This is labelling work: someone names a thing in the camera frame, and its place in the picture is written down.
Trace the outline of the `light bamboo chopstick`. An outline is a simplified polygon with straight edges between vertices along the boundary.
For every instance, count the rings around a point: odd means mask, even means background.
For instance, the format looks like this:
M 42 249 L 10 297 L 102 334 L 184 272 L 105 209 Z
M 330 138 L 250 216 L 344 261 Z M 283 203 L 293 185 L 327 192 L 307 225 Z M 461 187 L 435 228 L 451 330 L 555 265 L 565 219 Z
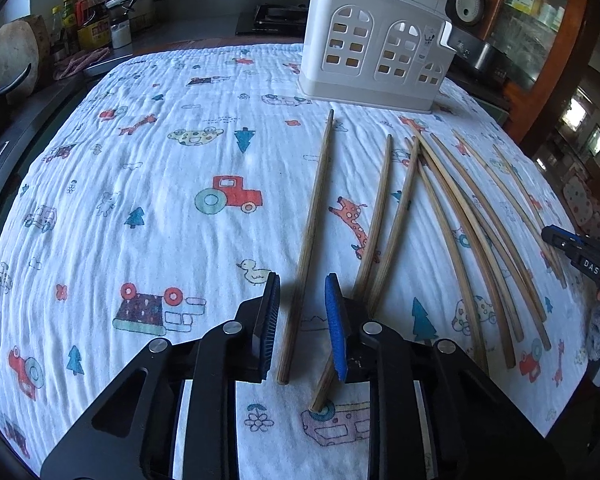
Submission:
M 469 172 L 453 156 L 451 151 L 435 134 L 431 133 L 430 136 L 477 197 L 479 204 L 489 218 L 489 226 L 493 226 L 495 229 L 495 234 L 490 236 L 493 245 L 496 248 L 502 248 L 504 250 L 502 259 L 507 264 L 509 273 L 518 285 L 521 295 L 524 296 L 524 300 L 526 300 L 526 303 L 528 304 L 532 318 L 535 320 L 535 322 L 543 324 L 546 321 L 546 314 L 544 313 L 539 294 L 532 283 L 532 279 L 530 278 L 527 268 L 524 265 L 524 262 L 522 261 L 521 256 L 519 255 L 519 252 L 512 241 L 512 238 L 509 236 L 503 222 L 501 222 L 500 217 L 491 206 L 484 193 L 480 190 L 477 183 L 471 177 Z
M 527 310 L 532 318 L 535 329 L 538 332 L 544 350 L 550 351 L 552 343 L 550 342 L 550 337 L 544 327 L 539 300 L 536 298 L 536 293 L 533 288 L 528 284 L 528 273 L 526 270 L 522 270 L 524 265 L 522 263 L 517 264 L 516 259 L 510 254 L 514 250 L 510 237 L 506 236 L 504 242 L 500 240 L 498 234 L 494 232 L 490 223 L 486 221 L 480 210 L 475 206 L 474 202 L 470 199 L 470 196 L 460 184 L 462 182 L 468 184 L 471 191 L 476 194 L 479 202 L 483 205 L 486 203 L 484 201 L 486 196 L 479 190 L 478 186 L 475 184 L 474 180 L 471 179 L 471 176 L 464 167 L 446 150 L 445 146 L 440 143 L 440 139 L 437 136 L 432 136 L 431 139 L 436 141 L 437 144 L 443 148 L 446 158 L 452 162 L 452 166 L 460 175 L 460 179 L 455 179 L 452 176 L 448 168 L 446 168 L 445 163 L 442 162 L 442 159 L 427 141 L 426 136 L 421 133 L 417 133 L 416 136 L 424 147 L 428 162 L 434 164 L 442 175 L 442 178 L 449 185 L 453 196 L 460 204 L 460 208 L 463 209 L 465 216 L 471 225 L 471 231 L 476 234 L 478 244 L 481 247 L 481 253 L 486 257 L 486 261 L 489 265 L 490 277 L 498 290 L 498 300 L 503 304 L 508 317 L 509 327 L 513 331 L 516 341 L 524 340 L 524 330 L 522 329 L 514 298 L 506 283 L 500 265 L 498 264 L 498 258 L 503 261 L 510 277 L 514 280 L 517 290 L 520 292 L 524 304 L 527 306 Z
M 494 309 L 505 365 L 508 370 L 511 370 L 516 364 L 514 340 L 518 336 L 522 336 L 521 325 L 519 318 L 517 318 L 512 295 L 500 273 L 500 266 L 489 247 L 486 234 L 483 233 L 480 226 L 478 214 L 471 208 L 471 202 L 465 196 L 460 185 L 446 170 L 424 135 L 417 133 L 416 139 L 422 144 L 422 156 L 424 156 L 425 162 L 440 182 L 445 195 L 448 196 L 450 205 L 456 212 L 457 219 L 469 240 L 470 248 L 477 261 L 480 274 L 486 285 L 486 292 Z
M 452 261 L 453 270 L 456 276 L 458 287 L 460 288 L 460 294 L 462 295 L 463 304 L 467 315 L 469 336 L 471 338 L 472 348 L 474 349 L 474 360 L 478 364 L 478 367 L 480 367 L 484 372 L 488 372 L 489 365 L 488 358 L 486 357 L 486 344 L 484 343 L 481 333 L 478 314 L 474 303 L 474 295 L 472 294 L 464 261 L 462 260 L 460 251 L 455 244 L 448 219 L 446 218 L 440 200 L 438 199 L 437 193 L 434 190 L 434 186 L 432 185 L 430 177 L 428 177 L 425 169 L 424 154 L 424 141 L 422 140 L 421 136 L 415 136 L 410 166 L 417 170 L 422 177 L 422 182 L 424 182 L 427 196 L 429 198 L 431 207 L 434 210 L 434 215 L 436 216 L 438 225 L 440 226 L 446 249 L 448 250 Z
M 567 281 L 566 281 L 564 272 L 562 272 L 561 270 L 559 270 L 557 259 L 553 256 L 552 251 L 550 250 L 550 248 L 548 247 L 548 245 L 544 242 L 544 240 L 542 240 L 541 233 L 540 233 L 539 229 L 531 221 L 531 219 L 529 218 L 528 214 L 522 209 L 521 204 L 518 203 L 518 200 L 516 200 L 515 196 L 513 196 L 513 193 L 509 191 L 509 188 L 502 181 L 502 179 L 486 163 L 486 161 L 482 158 L 482 156 L 478 153 L 478 151 L 470 145 L 470 143 L 464 138 L 464 136 L 462 136 L 456 130 L 453 130 L 453 134 L 457 138 L 457 140 L 459 140 L 460 142 L 462 142 L 466 146 L 466 148 L 468 148 L 469 153 L 472 156 L 474 156 L 475 159 L 478 160 L 478 163 L 480 164 L 480 166 L 484 170 L 486 170 L 486 173 L 492 178 L 492 180 L 495 182 L 495 184 L 498 186 L 498 188 L 502 191 L 502 193 L 504 194 L 504 196 L 507 198 L 507 200 L 509 201 L 509 203 L 516 210 L 516 213 L 521 218 L 522 222 L 524 222 L 524 225 L 527 227 L 529 233 L 533 236 L 534 240 L 536 241 L 536 244 L 541 249 L 541 252 L 547 258 L 547 261 L 550 264 L 550 268 L 553 270 L 556 278 L 558 279 L 559 283 L 562 285 L 562 288 L 566 289 L 567 288 Z

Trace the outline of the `wooden glass cabinet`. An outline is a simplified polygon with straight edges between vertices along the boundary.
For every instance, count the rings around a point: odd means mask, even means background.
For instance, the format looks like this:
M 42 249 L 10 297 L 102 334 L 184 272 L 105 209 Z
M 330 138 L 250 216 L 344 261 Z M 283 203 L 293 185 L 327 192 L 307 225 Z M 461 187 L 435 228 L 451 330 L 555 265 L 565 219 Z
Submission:
M 528 150 L 569 104 L 600 36 L 600 0 L 490 0 L 481 37 L 506 55 L 504 129 Z

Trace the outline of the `black rice cooker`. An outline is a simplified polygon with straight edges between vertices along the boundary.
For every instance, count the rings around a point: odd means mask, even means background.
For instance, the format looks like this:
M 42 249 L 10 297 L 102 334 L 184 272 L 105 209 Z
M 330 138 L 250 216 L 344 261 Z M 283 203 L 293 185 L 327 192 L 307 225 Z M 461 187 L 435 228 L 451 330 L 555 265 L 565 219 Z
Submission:
M 504 54 L 479 38 L 490 11 L 490 0 L 446 0 L 445 15 L 452 23 L 448 45 L 456 58 L 471 72 L 485 77 L 503 78 Z

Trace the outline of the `white patterned cloth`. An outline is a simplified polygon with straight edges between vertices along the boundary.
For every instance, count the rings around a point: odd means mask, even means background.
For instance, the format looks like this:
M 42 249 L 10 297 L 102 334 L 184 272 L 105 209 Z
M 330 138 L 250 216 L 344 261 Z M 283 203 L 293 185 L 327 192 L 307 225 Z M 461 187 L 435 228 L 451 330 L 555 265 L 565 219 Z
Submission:
M 323 131 L 334 129 L 291 380 L 237 388 L 245 479 L 362 479 L 368 390 L 309 402 L 329 352 L 324 278 L 350 289 L 370 236 L 383 164 L 385 222 L 399 205 L 422 136 L 484 218 L 499 218 L 546 316 L 507 365 L 492 298 L 467 235 L 448 212 L 442 232 L 418 182 L 378 318 L 418 342 L 470 327 L 448 244 L 464 262 L 492 380 L 547 434 L 586 370 L 582 278 L 556 278 L 518 214 L 539 209 L 570 227 L 558 197 L 496 121 L 446 80 L 428 114 L 304 96 L 298 44 L 172 51 L 125 62 L 102 78 L 45 142 L 0 235 L 0 430 L 39 470 L 74 421 L 145 344 L 201 337 L 260 295 L 270 273 L 294 289 Z

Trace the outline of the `white plastic utensil holder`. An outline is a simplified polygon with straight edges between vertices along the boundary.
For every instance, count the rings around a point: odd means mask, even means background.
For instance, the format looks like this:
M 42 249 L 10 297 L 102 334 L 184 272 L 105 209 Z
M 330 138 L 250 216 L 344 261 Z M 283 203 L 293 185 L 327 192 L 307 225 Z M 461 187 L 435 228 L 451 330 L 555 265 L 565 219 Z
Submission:
M 403 0 L 310 0 L 299 87 L 310 98 L 428 113 L 455 50 L 450 21 Z

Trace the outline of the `black gas stove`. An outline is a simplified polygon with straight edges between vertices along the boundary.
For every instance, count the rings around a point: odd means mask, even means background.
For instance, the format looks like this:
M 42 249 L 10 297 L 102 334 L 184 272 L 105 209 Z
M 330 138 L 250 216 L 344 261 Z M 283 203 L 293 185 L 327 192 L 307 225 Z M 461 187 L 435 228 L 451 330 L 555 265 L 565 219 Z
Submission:
M 240 14 L 235 35 L 301 38 L 306 32 L 308 11 L 306 4 L 258 4 L 252 11 Z

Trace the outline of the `pink rag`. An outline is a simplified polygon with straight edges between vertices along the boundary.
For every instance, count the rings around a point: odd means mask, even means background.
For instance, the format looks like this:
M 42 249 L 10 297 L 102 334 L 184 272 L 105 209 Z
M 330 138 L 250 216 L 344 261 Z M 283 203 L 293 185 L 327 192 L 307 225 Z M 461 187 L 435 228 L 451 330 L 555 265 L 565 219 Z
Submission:
M 108 47 L 79 51 L 54 65 L 53 80 L 63 80 L 83 72 L 87 67 L 102 62 L 111 53 Z

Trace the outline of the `white seasoning jar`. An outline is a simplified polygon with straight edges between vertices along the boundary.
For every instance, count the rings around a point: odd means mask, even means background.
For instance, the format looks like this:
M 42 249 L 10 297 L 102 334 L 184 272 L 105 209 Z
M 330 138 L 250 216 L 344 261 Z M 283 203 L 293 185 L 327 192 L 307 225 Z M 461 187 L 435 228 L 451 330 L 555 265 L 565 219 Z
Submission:
M 126 16 L 120 16 L 111 21 L 111 44 L 114 50 L 121 49 L 132 44 L 131 24 Z

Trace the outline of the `round wooden cutting board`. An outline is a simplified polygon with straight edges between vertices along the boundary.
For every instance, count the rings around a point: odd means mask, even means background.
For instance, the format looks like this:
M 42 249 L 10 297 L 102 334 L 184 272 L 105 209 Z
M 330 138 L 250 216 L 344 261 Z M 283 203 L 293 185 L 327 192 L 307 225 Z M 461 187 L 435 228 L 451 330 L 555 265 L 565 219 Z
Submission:
M 33 92 L 38 79 L 38 40 L 29 22 L 12 21 L 0 28 L 0 89 L 15 82 L 30 66 L 30 72 L 7 95 L 22 100 Z

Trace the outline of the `green cap bottle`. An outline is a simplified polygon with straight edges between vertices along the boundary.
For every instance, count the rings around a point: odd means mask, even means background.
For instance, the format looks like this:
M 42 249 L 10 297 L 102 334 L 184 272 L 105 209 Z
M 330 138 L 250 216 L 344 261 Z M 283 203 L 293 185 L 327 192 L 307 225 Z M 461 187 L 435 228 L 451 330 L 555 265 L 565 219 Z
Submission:
M 75 54 L 80 50 L 78 39 L 78 24 L 76 24 L 76 11 L 73 0 L 62 0 L 62 24 L 67 34 L 69 51 Z

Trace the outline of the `cooking oil bottle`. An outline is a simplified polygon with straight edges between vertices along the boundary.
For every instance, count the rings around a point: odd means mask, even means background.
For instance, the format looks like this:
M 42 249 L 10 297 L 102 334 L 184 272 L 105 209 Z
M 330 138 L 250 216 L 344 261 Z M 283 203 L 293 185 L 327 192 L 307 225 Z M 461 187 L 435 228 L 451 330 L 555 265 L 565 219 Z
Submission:
M 82 49 L 91 51 L 111 44 L 107 0 L 76 0 L 78 39 Z

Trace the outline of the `steel pressure cooker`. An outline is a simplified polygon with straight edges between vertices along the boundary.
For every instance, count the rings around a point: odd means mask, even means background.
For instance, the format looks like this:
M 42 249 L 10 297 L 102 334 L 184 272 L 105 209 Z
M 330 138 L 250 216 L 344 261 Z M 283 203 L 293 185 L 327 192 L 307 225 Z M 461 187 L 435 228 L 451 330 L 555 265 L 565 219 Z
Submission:
M 154 26 L 156 3 L 162 0 L 107 0 L 106 7 L 111 21 L 120 16 L 130 20 L 132 37 Z

